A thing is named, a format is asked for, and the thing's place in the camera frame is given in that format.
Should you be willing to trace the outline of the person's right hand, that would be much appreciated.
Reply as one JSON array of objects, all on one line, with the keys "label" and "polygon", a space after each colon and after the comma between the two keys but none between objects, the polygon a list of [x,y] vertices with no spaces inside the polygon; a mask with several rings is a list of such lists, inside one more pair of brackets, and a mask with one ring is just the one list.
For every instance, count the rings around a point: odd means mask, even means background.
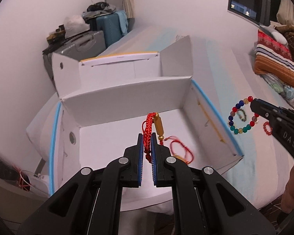
[{"label": "person's right hand", "polygon": [[289,180],[281,198],[281,209],[287,214],[294,210],[294,165],[290,170]]}]

